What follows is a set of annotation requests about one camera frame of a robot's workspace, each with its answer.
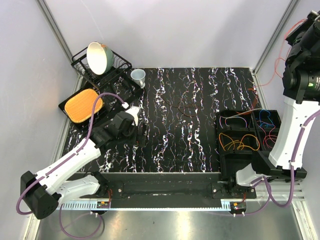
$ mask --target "sponge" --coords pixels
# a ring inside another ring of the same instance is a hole
[[[70,98],[66,102],[64,110],[72,122],[76,124],[82,123],[91,117],[92,108],[97,97],[98,94],[95,90],[85,89]],[[103,105],[104,102],[99,98],[95,105],[94,113],[97,113]]]

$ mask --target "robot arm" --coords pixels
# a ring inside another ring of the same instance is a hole
[[[109,143],[121,141],[123,138],[127,141],[128,136],[137,129],[139,112],[140,108],[135,106],[119,112],[104,126],[93,128],[84,147],[86,139],[45,169],[36,174],[27,171],[21,176],[21,194],[38,181],[23,198],[37,219],[46,218],[58,205],[72,199],[85,195],[102,197],[108,193],[108,181],[99,172],[73,181],[66,180],[108,150]]]
[[[282,78],[285,107],[279,134],[269,155],[254,153],[252,164],[236,173],[240,186],[252,187],[263,177],[286,177],[291,166],[295,175],[302,169],[302,156],[314,120],[307,126],[304,122],[320,110],[320,12],[310,12],[286,40],[292,48]],[[295,161],[291,162],[301,128],[304,134]]]

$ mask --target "white wall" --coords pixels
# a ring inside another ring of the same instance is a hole
[[[71,51],[134,67],[254,67],[290,0],[46,0]]]
[[[58,104],[77,76],[34,0],[0,1],[0,46],[0,239],[16,240],[27,220],[16,213],[20,176],[53,160]]]
[[[320,10],[320,1],[315,0],[301,0],[295,9],[292,17],[286,25],[282,35],[284,35],[295,23],[299,20],[307,17],[308,13],[314,10],[318,12]],[[258,72],[258,78],[260,84],[267,83],[271,78],[274,71],[274,62],[278,57],[279,50],[281,48],[283,38],[279,39],[268,55],[265,63]],[[286,56],[289,49],[289,45],[285,44],[282,56]],[[284,62],[281,62],[278,66],[279,73],[282,75],[285,69]],[[284,96],[283,96],[282,80],[279,77],[275,77],[274,80],[267,86],[262,87],[263,94],[266,99],[266,104],[269,109],[278,110],[280,116],[284,114]],[[302,189],[305,199],[308,204],[313,224],[317,230],[317,234],[320,237],[320,209],[319,198],[320,191],[318,183],[320,182],[320,119],[316,119],[312,126],[308,141],[306,143],[303,153],[303,167],[307,170],[308,175],[302,183]]]

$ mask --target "white cup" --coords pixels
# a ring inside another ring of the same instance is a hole
[[[131,72],[132,80],[138,84],[142,89],[145,87],[146,83],[146,72],[142,69],[135,69]]]

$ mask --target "bowl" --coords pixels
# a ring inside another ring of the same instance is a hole
[[[92,42],[86,50],[86,59],[92,72],[102,75],[108,72],[114,65],[114,53],[106,45]]]

